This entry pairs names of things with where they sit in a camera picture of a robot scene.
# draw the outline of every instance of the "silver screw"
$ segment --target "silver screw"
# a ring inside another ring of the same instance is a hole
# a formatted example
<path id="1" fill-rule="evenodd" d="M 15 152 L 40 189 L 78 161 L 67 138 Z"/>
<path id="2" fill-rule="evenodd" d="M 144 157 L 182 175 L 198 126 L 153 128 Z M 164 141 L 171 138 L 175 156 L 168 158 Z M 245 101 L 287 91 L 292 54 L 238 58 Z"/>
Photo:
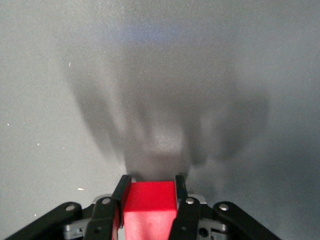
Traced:
<path id="1" fill-rule="evenodd" d="M 104 204 L 104 205 L 106 205 L 106 204 L 108 204 L 108 203 L 110 203 L 110 202 L 111 202 L 111 199 L 110 199 L 109 197 L 106 197 L 105 199 L 103 199 L 103 200 L 101 201 L 101 203 Z"/>
<path id="2" fill-rule="evenodd" d="M 219 208 L 222 210 L 222 211 L 228 211 L 229 210 L 229 206 L 227 204 L 220 204 L 219 205 Z"/>
<path id="3" fill-rule="evenodd" d="M 72 211 L 73 209 L 75 209 L 75 206 L 74 206 L 74 205 L 69 205 L 69 206 L 67 206 L 67 207 L 65 208 L 65 210 L 66 210 L 67 212 Z"/>
<path id="4" fill-rule="evenodd" d="M 187 204 L 194 204 L 195 200 L 194 200 L 193 198 L 191 198 L 191 197 L 188 197 L 188 198 L 185 200 L 185 202 L 186 202 Z"/>

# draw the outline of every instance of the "gray surface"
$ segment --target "gray surface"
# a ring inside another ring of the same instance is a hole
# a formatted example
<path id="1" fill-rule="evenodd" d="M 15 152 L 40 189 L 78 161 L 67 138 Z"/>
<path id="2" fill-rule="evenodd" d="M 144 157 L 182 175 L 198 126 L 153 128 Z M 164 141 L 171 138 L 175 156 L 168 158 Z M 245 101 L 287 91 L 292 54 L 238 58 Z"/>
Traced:
<path id="1" fill-rule="evenodd" d="M 126 170 L 183 173 L 282 239 L 319 239 L 319 12 L 298 0 L 2 0 L 0 239 L 111 193 Z"/>

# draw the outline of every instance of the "front face of red block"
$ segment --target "front face of red block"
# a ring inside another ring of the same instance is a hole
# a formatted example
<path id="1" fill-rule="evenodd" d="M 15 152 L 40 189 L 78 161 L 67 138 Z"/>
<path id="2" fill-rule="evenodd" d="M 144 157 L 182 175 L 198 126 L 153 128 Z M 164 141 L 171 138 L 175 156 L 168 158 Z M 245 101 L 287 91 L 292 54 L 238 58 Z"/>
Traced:
<path id="1" fill-rule="evenodd" d="M 167 240 L 177 216 L 175 183 L 132 183 L 123 216 L 126 240 Z"/>

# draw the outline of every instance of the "screw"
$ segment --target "screw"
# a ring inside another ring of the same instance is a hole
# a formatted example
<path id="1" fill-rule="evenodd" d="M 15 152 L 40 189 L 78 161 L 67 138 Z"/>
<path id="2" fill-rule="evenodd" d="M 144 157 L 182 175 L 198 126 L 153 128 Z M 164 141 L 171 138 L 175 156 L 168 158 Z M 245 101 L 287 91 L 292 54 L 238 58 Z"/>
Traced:
<path id="1" fill-rule="evenodd" d="M 110 199 L 109 197 L 106 197 L 105 199 L 103 199 L 103 200 L 101 201 L 101 203 L 104 204 L 104 205 L 106 205 L 106 204 L 108 204 L 108 203 L 110 203 L 110 202 L 111 202 L 111 199 Z"/>
<path id="2" fill-rule="evenodd" d="M 74 205 L 69 205 L 69 206 L 67 206 L 67 207 L 65 208 L 65 210 L 66 210 L 67 212 L 72 211 L 73 209 L 75 209 L 75 206 L 74 206 Z"/>
<path id="3" fill-rule="evenodd" d="M 191 198 L 191 197 L 188 197 L 188 198 L 185 200 L 185 202 L 186 202 L 187 204 L 194 204 L 195 200 L 194 200 L 193 198 Z"/>
<path id="4" fill-rule="evenodd" d="M 220 204 L 219 205 L 219 208 L 222 210 L 222 211 L 228 211 L 229 210 L 229 206 L 227 204 Z"/>

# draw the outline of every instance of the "red block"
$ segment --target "red block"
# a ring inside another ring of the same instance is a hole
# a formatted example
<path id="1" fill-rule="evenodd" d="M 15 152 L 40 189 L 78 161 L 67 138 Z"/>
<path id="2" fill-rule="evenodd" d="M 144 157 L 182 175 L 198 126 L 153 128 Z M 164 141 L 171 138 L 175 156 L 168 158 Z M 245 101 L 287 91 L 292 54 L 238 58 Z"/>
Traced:
<path id="1" fill-rule="evenodd" d="M 175 183 L 132 183 L 123 216 L 126 240 L 168 240 L 177 216 Z"/>

